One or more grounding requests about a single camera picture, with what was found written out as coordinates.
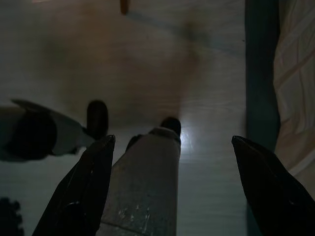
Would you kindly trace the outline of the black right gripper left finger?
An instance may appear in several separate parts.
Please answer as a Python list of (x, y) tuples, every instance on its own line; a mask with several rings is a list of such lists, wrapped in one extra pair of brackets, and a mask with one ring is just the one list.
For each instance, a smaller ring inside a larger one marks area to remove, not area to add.
[(33, 235), (94, 236), (106, 203), (115, 136), (92, 143), (60, 181)]

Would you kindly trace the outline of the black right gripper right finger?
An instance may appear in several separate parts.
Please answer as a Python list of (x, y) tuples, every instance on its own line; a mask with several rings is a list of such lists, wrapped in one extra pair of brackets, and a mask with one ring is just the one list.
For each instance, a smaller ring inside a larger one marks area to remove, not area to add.
[(303, 185), (267, 148), (232, 137), (240, 179), (264, 236), (313, 236), (315, 202)]

